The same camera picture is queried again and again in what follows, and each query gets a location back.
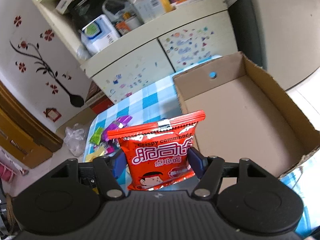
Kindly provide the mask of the purple snack bag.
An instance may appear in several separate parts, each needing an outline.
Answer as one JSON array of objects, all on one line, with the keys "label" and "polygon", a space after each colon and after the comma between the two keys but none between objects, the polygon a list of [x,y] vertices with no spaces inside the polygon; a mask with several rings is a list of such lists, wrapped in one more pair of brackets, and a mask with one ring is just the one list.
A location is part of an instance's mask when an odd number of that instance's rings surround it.
[{"label": "purple snack bag", "polygon": [[120,116],[118,118],[116,118],[116,120],[114,120],[113,122],[111,122],[102,132],[101,134],[101,140],[102,141],[109,141],[108,138],[108,131],[114,131],[114,130],[118,130],[121,128],[124,128],[128,125],[128,123],[132,120],[132,116],[130,115],[124,115],[124,116]]}]

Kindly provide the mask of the pink white snack packet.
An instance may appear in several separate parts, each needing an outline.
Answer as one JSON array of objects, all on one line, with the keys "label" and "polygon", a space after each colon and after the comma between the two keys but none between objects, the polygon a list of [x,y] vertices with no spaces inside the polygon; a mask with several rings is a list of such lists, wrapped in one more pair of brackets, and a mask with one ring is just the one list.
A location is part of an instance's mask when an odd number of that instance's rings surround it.
[{"label": "pink white snack packet", "polygon": [[120,144],[117,139],[102,141],[100,147],[104,149],[104,155],[116,153],[120,149]]}]

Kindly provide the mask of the clear plastic bag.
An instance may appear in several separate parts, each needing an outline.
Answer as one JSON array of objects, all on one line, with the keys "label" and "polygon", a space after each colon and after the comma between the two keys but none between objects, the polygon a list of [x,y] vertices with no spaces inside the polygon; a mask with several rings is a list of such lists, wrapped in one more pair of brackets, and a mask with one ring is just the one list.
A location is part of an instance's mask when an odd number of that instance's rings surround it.
[{"label": "clear plastic bag", "polygon": [[87,129],[79,123],[73,127],[66,127],[64,144],[75,157],[83,155],[86,147]]}]

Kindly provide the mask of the red house wall sticker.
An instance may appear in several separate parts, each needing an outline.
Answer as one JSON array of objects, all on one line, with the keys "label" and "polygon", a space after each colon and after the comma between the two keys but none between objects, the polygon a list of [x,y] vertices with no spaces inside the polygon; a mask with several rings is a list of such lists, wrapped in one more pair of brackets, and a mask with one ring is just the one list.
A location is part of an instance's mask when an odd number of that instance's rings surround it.
[{"label": "red house wall sticker", "polygon": [[62,116],[56,108],[46,108],[46,110],[43,113],[45,117],[51,120],[52,122],[56,122]]}]

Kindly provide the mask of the yellow snack packet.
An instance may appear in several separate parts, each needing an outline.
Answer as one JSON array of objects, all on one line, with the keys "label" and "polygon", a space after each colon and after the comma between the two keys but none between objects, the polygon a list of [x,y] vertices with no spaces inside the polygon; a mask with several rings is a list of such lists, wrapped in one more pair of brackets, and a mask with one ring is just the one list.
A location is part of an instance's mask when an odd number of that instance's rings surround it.
[{"label": "yellow snack packet", "polygon": [[105,148],[101,146],[99,148],[96,148],[93,153],[88,154],[85,158],[85,162],[90,163],[93,161],[93,159],[104,156],[104,155],[105,155]]}]

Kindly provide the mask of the red noodle snack bag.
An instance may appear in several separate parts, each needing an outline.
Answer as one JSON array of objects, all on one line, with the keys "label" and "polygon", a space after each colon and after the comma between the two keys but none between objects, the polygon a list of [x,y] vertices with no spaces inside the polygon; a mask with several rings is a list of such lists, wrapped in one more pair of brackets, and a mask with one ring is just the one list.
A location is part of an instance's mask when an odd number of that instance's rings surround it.
[{"label": "red noodle snack bag", "polygon": [[157,190],[194,176],[187,153],[203,110],[108,131],[119,142],[131,176],[129,190]]}]

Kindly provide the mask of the white open paper box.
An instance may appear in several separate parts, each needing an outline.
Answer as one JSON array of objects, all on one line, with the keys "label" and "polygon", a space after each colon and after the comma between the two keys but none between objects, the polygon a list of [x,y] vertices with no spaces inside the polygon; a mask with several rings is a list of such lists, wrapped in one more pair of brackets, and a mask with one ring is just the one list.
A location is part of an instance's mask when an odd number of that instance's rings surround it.
[{"label": "white open paper box", "polygon": [[128,0],[143,21],[148,23],[165,14],[161,0]]}]

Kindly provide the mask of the cardboard box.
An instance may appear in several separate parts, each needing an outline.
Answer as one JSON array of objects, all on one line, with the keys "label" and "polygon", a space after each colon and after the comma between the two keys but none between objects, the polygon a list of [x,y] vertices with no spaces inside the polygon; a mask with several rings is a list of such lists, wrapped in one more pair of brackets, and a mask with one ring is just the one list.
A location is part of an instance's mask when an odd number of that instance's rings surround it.
[{"label": "cardboard box", "polygon": [[278,177],[319,148],[317,131],[275,79],[237,52],[173,78],[183,114],[204,111],[196,148],[227,162],[249,158]]}]

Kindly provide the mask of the blue checkered tablecloth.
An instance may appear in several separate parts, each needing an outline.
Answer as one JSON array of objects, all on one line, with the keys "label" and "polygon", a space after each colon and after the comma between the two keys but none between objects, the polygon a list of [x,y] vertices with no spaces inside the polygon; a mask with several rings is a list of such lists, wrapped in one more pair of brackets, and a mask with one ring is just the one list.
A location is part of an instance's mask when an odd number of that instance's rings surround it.
[{"label": "blue checkered tablecloth", "polygon": [[[216,56],[187,67],[144,87],[100,113],[92,122],[89,133],[93,134],[98,127],[107,127],[117,117],[123,115],[132,116],[131,125],[140,125],[183,114],[173,81],[174,76],[218,58],[220,57]],[[298,224],[297,232],[301,236],[309,235],[319,226],[319,148],[278,177],[302,198],[304,213]]]}]

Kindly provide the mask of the white blue carton box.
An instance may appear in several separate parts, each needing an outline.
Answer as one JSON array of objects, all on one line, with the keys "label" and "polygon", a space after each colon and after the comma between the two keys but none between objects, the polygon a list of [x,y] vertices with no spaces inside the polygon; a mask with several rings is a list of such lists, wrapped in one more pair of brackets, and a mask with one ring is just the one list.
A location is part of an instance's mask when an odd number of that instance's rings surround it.
[{"label": "white blue carton box", "polygon": [[119,33],[104,14],[81,29],[81,42],[91,55],[101,52],[118,39]]}]

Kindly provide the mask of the wooden door frame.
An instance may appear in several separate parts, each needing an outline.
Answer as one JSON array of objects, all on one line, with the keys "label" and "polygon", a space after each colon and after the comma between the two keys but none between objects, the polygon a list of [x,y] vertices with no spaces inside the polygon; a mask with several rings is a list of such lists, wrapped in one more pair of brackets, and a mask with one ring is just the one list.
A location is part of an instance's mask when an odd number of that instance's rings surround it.
[{"label": "wooden door frame", "polygon": [[35,168],[62,145],[62,139],[40,123],[1,83],[1,147],[28,168]]}]

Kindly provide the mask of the red brown gift box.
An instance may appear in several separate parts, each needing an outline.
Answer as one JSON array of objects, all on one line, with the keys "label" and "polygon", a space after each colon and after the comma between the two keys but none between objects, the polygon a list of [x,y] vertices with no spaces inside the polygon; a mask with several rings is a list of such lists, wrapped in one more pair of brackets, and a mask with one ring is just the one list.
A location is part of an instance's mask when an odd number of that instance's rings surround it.
[{"label": "red brown gift box", "polygon": [[95,114],[100,114],[114,105],[114,103],[105,95],[94,81],[91,82],[89,87],[85,104]]}]

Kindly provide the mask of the beige refrigerator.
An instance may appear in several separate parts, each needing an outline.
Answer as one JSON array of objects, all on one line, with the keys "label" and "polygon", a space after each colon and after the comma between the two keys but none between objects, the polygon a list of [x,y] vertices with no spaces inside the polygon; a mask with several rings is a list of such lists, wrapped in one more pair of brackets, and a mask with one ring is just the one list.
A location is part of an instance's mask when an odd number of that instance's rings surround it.
[{"label": "beige refrigerator", "polygon": [[263,67],[287,90],[319,67],[319,0],[251,0]]}]

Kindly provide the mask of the cream cabinet with stickers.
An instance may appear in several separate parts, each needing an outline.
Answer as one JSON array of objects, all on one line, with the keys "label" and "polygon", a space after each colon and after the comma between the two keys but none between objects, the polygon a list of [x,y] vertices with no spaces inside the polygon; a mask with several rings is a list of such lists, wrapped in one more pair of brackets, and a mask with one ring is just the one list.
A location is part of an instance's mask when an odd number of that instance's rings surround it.
[{"label": "cream cabinet with stickers", "polygon": [[[215,55],[236,53],[225,0],[161,0],[165,14],[143,23],[128,0],[33,0],[81,69],[114,103]],[[104,14],[120,39],[91,55],[81,29]]]}]

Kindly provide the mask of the green snack packet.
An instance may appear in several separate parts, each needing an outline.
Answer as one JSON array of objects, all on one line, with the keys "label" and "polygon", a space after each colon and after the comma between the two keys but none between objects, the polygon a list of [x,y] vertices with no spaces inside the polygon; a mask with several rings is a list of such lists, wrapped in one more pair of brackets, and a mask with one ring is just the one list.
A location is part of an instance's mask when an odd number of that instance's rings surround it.
[{"label": "green snack packet", "polygon": [[104,129],[102,127],[98,127],[93,135],[90,137],[89,142],[94,145],[99,145],[101,142],[101,135],[103,133]]}]

